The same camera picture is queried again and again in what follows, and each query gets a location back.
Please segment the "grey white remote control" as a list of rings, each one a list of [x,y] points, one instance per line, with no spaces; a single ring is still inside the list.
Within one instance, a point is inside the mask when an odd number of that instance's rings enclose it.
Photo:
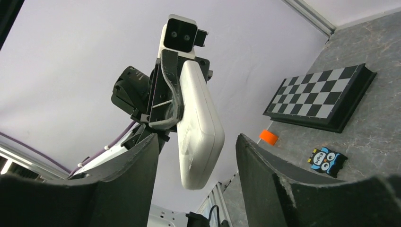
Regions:
[[[185,61],[179,79],[183,116],[177,123],[181,183],[200,190],[207,184],[225,143],[225,132],[196,61]]]

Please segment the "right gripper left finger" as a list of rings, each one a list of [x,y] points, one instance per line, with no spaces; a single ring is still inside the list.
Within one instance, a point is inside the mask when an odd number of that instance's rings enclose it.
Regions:
[[[3,227],[145,227],[159,156],[151,134],[123,154],[69,180],[0,177]]]

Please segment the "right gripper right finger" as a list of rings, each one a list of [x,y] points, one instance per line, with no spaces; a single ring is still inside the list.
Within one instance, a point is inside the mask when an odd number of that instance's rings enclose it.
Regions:
[[[400,175],[341,181],[302,169],[244,134],[236,160],[252,227],[398,227]]]

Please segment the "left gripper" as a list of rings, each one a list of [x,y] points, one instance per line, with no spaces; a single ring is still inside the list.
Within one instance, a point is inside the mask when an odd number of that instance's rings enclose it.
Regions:
[[[175,51],[164,49],[157,58],[149,80],[148,124],[161,131],[177,132],[177,123],[183,117],[184,104],[179,82],[182,66],[190,59],[179,57]],[[195,57],[206,82],[212,77],[210,61]]]

